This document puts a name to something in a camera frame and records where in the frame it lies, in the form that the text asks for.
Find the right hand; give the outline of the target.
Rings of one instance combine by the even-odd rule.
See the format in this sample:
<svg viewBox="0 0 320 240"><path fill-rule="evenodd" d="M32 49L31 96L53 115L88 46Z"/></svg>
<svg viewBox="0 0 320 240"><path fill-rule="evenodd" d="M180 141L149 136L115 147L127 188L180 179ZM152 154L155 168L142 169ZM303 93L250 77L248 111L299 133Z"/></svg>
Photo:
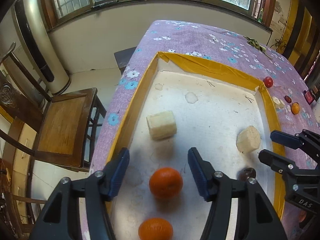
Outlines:
<svg viewBox="0 0 320 240"><path fill-rule="evenodd" d="M307 214L308 213L306 211L304 211L304 210L300 211L299 216L298 216L299 223L303 223L304 220L306 220Z"/></svg>

